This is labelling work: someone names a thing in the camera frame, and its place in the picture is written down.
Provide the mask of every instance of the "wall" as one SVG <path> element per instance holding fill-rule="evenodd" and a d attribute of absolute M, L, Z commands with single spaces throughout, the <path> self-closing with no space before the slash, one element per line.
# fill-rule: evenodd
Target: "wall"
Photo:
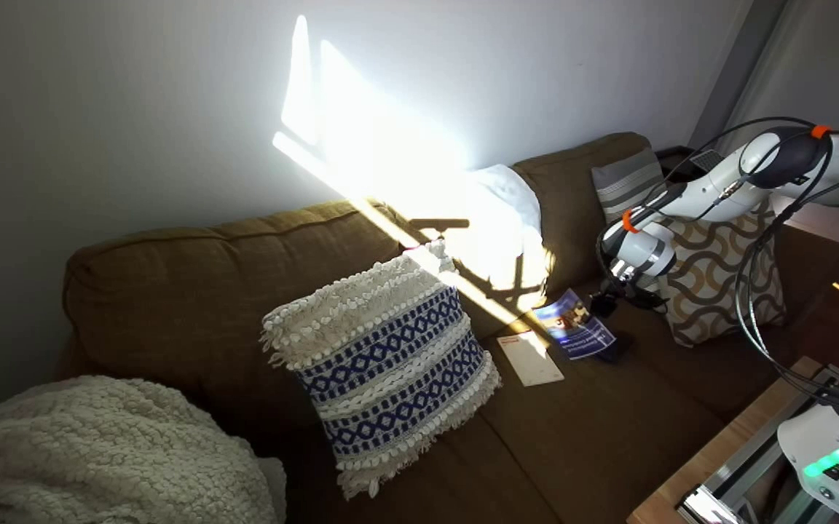
<path fill-rule="evenodd" d="M 299 41 L 319 49 L 307 67 L 332 57 L 336 80 L 377 99 L 345 106 L 352 92 L 319 84 L 342 112 L 319 118 L 336 126 L 322 156 L 345 159 L 326 137 L 371 113 L 360 153 L 417 167 L 434 148 L 470 169 L 620 128 L 685 142 L 746 6 L 0 0 L 0 399 L 52 371 L 76 249 L 336 198 L 271 147 L 300 14 Z"/>
<path fill-rule="evenodd" d="M 784 13 L 734 124 L 766 113 L 839 126 L 839 3 L 794 0 Z M 839 241 L 839 209 L 808 208 L 791 225 Z"/>

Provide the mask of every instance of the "throw pillow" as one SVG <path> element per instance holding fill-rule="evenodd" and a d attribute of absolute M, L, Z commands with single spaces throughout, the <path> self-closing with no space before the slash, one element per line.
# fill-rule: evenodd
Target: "throw pillow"
<path fill-rule="evenodd" d="M 619 164 L 594 167 L 593 177 L 603 218 L 612 225 L 623 215 L 623 209 L 648 198 L 648 193 L 663 182 L 663 167 L 653 148 L 641 148 Z"/>
<path fill-rule="evenodd" d="M 737 330 L 734 273 L 744 266 L 746 249 L 771 223 L 772 209 L 766 205 L 724 225 L 669 223 L 677 266 L 658 281 L 658 294 L 666 298 L 666 317 L 677 343 L 701 346 Z M 771 241 L 750 273 L 760 323 L 778 323 L 787 316 L 772 250 L 775 246 Z"/>
<path fill-rule="evenodd" d="M 444 246 L 409 250 L 267 316 L 267 346 L 323 422 L 348 499 L 415 463 L 500 387 Z"/>

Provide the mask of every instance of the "cream knit blanket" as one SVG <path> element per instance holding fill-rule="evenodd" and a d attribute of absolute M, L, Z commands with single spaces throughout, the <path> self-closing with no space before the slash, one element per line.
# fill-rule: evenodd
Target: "cream knit blanket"
<path fill-rule="evenodd" d="M 70 378 L 0 404 L 0 521 L 284 521 L 280 485 L 278 460 L 151 381 Z"/>

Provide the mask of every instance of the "brown couch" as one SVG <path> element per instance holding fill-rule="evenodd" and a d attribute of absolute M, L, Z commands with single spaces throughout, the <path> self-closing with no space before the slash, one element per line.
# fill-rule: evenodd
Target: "brown couch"
<path fill-rule="evenodd" d="M 545 246 L 558 253 L 549 294 L 597 287 L 593 241 L 603 212 L 588 169 L 645 147 L 639 135 L 612 135 L 517 164 L 542 201 Z M 288 521 L 326 524 L 623 521 L 772 381 L 740 338 L 682 351 L 663 317 L 620 306 L 610 317 L 623 340 L 615 361 L 559 361 L 565 381 L 523 387 L 495 352 L 505 387 L 478 416 L 385 485 L 379 499 L 345 502 L 307 393 L 268 365 L 259 323 L 274 306 L 396 253 L 401 246 L 351 205 L 86 249 L 68 266 L 74 340 L 63 377 L 140 377 L 182 387 L 224 432 L 285 463 Z M 781 234 L 787 327 L 836 257 L 832 241 Z M 472 316 L 494 346 L 495 323 L 478 310 Z M 787 327 L 771 330 L 784 355 L 794 352 Z"/>

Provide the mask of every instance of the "blue and white pillow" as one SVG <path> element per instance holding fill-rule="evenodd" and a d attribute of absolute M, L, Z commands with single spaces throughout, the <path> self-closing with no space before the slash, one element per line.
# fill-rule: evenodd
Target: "blue and white pillow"
<path fill-rule="evenodd" d="M 444 249 L 417 249 L 267 316 L 262 343 L 323 421 L 348 499 L 466 422 L 500 371 L 460 310 Z"/>

